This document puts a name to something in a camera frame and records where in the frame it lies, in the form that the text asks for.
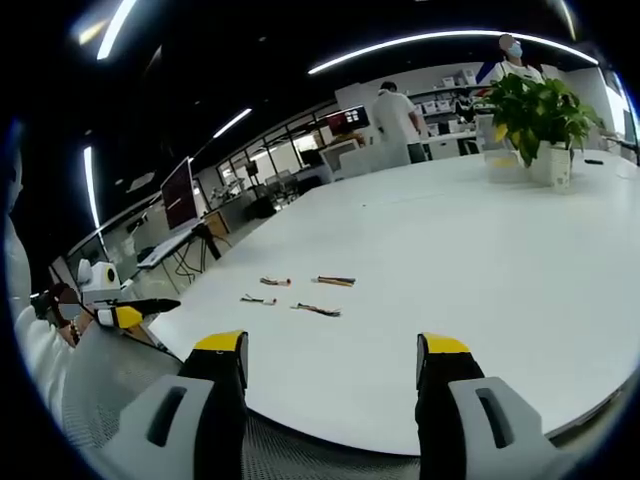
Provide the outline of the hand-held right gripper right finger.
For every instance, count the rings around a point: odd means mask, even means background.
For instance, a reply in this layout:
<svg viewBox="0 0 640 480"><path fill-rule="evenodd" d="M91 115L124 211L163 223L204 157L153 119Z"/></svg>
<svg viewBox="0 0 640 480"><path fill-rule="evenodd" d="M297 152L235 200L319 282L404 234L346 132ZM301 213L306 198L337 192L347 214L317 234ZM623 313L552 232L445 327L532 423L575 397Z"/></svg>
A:
<svg viewBox="0 0 640 480"><path fill-rule="evenodd" d="M417 335L416 390L421 479L559 479L566 470L539 413L485 376L463 342Z"/></svg>

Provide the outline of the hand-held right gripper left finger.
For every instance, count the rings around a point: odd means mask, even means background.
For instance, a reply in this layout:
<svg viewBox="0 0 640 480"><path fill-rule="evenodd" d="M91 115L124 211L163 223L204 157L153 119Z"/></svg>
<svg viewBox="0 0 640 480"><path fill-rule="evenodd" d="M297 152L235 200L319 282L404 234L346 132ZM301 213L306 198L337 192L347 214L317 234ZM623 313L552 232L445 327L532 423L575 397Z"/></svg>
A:
<svg viewBox="0 0 640 480"><path fill-rule="evenodd" d="M176 375L165 375L120 415L103 447L125 479L240 479L248 419L249 336L197 342Z"/></svg>

